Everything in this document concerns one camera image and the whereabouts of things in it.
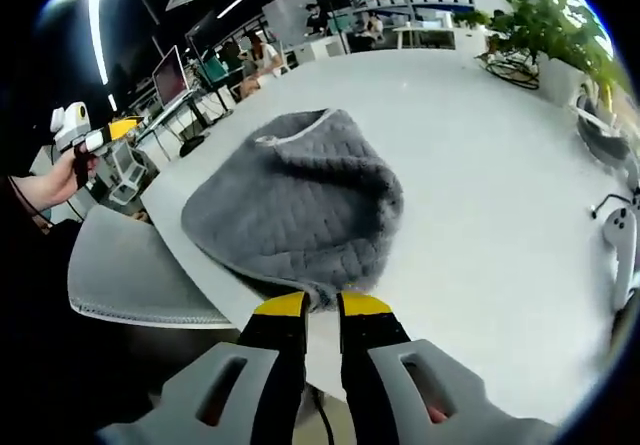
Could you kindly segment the person's left hand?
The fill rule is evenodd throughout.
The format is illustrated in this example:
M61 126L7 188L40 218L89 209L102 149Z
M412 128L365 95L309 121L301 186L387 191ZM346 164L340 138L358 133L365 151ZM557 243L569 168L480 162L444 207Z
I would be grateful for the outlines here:
M65 151L44 177L44 207L70 199L95 175L98 157L87 152Z

